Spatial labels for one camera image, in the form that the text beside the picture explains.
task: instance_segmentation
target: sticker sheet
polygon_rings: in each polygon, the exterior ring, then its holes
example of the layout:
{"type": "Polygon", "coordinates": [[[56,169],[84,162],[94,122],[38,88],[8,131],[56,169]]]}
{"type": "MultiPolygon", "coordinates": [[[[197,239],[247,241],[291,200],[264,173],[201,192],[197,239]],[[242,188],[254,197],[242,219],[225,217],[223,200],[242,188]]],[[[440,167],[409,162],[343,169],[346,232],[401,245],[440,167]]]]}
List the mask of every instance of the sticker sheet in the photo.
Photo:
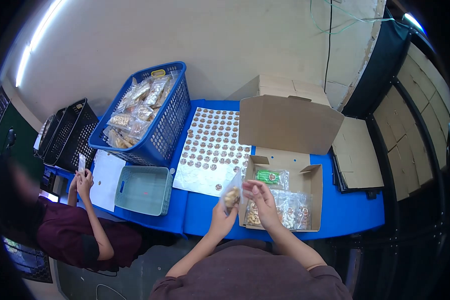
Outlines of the sticker sheet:
{"type": "Polygon", "coordinates": [[[239,144],[240,112],[198,107],[173,187],[218,197],[236,173],[245,177],[252,146],[239,144]]]}

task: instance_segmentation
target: hand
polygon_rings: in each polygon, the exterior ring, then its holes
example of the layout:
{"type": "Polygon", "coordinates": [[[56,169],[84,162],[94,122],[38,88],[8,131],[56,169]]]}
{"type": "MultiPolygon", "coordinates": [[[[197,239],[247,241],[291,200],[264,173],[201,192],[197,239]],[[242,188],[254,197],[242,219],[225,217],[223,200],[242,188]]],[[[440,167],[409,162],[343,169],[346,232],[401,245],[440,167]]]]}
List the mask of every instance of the hand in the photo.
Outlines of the hand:
{"type": "Polygon", "coordinates": [[[68,189],[68,192],[77,192],[77,180],[78,180],[78,171],[75,171],[75,176],[72,179],[72,182],[70,183],[70,188],[68,189]]]}
{"type": "Polygon", "coordinates": [[[283,226],[278,219],[274,196],[265,183],[258,180],[247,180],[243,183],[243,189],[252,192],[252,200],[258,208],[258,218],[265,230],[283,226]]]}
{"type": "Polygon", "coordinates": [[[217,243],[220,242],[232,230],[238,213],[238,205],[235,204],[227,216],[225,214],[225,205],[221,201],[218,201],[211,212],[211,224],[207,235],[215,238],[217,243]]]}
{"type": "Polygon", "coordinates": [[[90,189],[94,185],[94,176],[89,169],[85,169],[85,174],[77,172],[77,191],[82,201],[90,199],[90,189]]]}

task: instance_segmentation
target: light green basket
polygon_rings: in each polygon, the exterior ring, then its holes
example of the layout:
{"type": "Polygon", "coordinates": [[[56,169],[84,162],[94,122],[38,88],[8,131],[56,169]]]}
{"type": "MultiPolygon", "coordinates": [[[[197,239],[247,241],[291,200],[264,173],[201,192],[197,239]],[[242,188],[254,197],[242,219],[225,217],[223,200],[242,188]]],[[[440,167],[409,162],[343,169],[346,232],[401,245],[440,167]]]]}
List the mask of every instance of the light green basket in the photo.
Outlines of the light green basket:
{"type": "Polygon", "coordinates": [[[173,177],[163,166],[126,165],[115,192],[115,205],[150,216],[168,213],[173,177]]]}

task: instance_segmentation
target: blue basket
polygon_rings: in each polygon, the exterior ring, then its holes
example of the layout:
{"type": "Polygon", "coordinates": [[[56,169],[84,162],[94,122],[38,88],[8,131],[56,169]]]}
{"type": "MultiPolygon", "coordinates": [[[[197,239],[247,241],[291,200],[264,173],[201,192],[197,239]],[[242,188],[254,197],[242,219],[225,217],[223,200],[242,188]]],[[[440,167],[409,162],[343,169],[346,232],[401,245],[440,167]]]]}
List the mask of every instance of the blue basket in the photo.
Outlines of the blue basket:
{"type": "Polygon", "coordinates": [[[191,107],[189,89],[185,79],[186,69],[185,63],[175,61],[144,69],[131,75],[90,135],[88,139],[89,146],[102,149],[137,165],[168,167],[191,107]],[[138,143],[128,149],[110,147],[107,144],[108,138],[103,134],[103,130],[107,127],[110,116],[119,106],[120,100],[130,88],[132,77],[135,77],[139,83],[150,77],[153,71],[160,69],[165,70],[166,74],[170,74],[174,70],[180,70],[181,72],[167,99],[165,99],[162,108],[151,122],[147,133],[138,143]]]}
{"type": "Polygon", "coordinates": [[[166,167],[126,165],[115,192],[115,206],[150,216],[165,216],[173,177],[166,167]]]}

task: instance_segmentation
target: yellow handle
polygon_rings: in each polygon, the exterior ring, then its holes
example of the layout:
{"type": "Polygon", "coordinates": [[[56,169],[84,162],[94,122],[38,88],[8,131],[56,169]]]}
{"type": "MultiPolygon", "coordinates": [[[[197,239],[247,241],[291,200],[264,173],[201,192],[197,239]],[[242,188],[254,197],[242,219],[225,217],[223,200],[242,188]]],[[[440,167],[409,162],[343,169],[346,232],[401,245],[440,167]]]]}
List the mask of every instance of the yellow handle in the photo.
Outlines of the yellow handle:
{"type": "Polygon", "coordinates": [[[157,69],[151,73],[152,77],[165,76],[165,74],[166,74],[166,72],[164,69],[157,69]]]}

